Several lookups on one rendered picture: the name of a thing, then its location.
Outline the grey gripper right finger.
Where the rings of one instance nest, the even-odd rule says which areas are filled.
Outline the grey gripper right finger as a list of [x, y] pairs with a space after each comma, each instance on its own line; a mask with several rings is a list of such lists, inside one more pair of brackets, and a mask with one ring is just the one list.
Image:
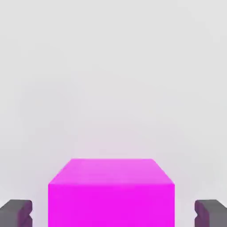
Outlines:
[[195, 212], [195, 227], [227, 227], [227, 207], [218, 200], [196, 200]]

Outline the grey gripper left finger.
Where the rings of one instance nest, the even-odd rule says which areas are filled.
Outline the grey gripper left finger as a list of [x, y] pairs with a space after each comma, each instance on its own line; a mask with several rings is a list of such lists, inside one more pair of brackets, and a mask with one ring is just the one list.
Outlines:
[[0, 227], [32, 227], [31, 200], [9, 200], [0, 208]]

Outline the small magenta cube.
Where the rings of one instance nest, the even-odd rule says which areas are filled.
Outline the small magenta cube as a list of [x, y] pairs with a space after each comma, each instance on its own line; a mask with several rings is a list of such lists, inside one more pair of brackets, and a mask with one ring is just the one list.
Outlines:
[[48, 185], [48, 227], [175, 227], [175, 185], [152, 159], [72, 159]]

